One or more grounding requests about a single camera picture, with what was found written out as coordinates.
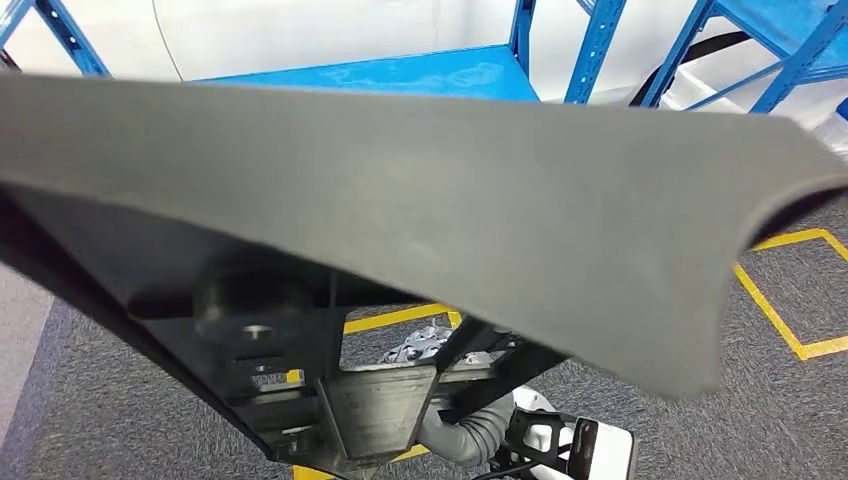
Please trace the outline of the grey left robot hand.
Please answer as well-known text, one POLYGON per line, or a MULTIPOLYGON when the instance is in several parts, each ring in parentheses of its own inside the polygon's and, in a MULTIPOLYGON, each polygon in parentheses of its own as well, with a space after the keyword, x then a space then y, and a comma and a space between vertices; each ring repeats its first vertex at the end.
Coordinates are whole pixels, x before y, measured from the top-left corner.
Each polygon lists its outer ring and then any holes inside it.
POLYGON ((410 333, 398 346, 385 352, 381 363, 403 363, 431 358, 454 332, 453 328, 432 323, 410 333))

